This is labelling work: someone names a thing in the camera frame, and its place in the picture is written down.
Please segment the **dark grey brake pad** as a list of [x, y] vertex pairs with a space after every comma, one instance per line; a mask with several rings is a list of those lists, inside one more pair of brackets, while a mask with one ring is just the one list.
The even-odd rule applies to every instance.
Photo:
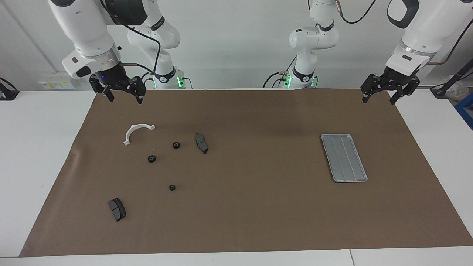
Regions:
[[111, 209], [113, 217], [116, 222], [124, 219], [126, 217], [126, 209], [123, 205], [123, 202], [119, 198], [114, 198], [108, 201], [108, 206]]
[[206, 154], [208, 153], [208, 145], [205, 141], [205, 138], [203, 136], [203, 134], [201, 133], [196, 133], [195, 135], [195, 141], [196, 141], [196, 145], [197, 147], [199, 148], [199, 150], [203, 153], [203, 154]]

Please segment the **black stand pole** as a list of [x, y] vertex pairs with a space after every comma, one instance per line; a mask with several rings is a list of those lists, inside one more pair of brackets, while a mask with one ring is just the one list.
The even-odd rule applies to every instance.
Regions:
[[446, 83], [433, 86], [430, 91], [436, 98], [444, 98], [447, 90], [451, 88], [456, 82], [469, 77], [473, 74], [473, 58], [463, 66], [456, 74], [453, 75]]

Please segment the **brown table mat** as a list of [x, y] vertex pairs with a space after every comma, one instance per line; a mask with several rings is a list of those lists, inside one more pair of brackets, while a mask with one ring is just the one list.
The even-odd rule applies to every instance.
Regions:
[[[114, 95], [93, 100], [20, 256], [473, 245], [386, 92]], [[155, 129], [125, 146], [139, 123]], [[367, 182], [333, 180], [322, 134], [353, 137]]]

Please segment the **black table clamp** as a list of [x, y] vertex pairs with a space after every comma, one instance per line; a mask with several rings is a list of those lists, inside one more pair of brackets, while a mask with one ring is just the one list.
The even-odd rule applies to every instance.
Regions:
[[19, 92], [20, 91], [10, 81], [0, 77], [0, 101], [12, 101], [17, 97]]

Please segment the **clear plastic bag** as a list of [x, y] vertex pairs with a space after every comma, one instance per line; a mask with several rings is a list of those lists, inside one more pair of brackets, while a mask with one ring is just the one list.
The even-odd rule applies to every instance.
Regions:
[[446, 92], [445, 96], [453, 101], [460, 102], [470, 94], [468, 86], [462, 81], [454, 83]]

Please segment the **white curved plastic bracket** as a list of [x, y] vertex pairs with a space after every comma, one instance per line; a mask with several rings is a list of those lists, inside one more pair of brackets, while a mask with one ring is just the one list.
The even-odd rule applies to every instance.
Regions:
[[128, 129], [128, 131], [126, 132], [125, 134], [125, 141], [123, 142], [123, 144], [125, 146], [128, 146], [130, 144], [130, 137], [132, 135], [132, 133], [138, 129], [142, 129], [142, 128], [146, 128], [146, 129], [149, 129], [149, 130], [154, 130], [155, 129], [155, 125], [149, 125], [149, 124], [146, 124], [146, 123], [139, 123], [139, 124], [136, 124], [136, 125], [131, 125], [130, 128]]

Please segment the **white wall socket box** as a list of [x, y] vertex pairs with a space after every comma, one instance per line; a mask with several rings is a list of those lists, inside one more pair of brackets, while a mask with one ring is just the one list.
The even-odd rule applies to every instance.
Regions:
[[45, 90], [76, 90], [81, 87], [80, 83], [73, 79], [66, 72], [47, 73], [43, 72], [39, 74], [37, 79], [42, 89]]

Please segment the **silver metal tray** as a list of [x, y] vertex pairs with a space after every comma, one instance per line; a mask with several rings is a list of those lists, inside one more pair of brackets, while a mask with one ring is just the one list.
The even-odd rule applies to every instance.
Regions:
[[333, 180], [336, 183], [368, 181], [368, 176], [350, 134], [322, 134], [321, 142]]

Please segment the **blue crate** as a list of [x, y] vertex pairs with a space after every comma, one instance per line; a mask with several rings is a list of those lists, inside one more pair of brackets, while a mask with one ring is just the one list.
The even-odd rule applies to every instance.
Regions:
[[454, 108], [463, 121], [473, 131], [473, 92], [457, 103]]

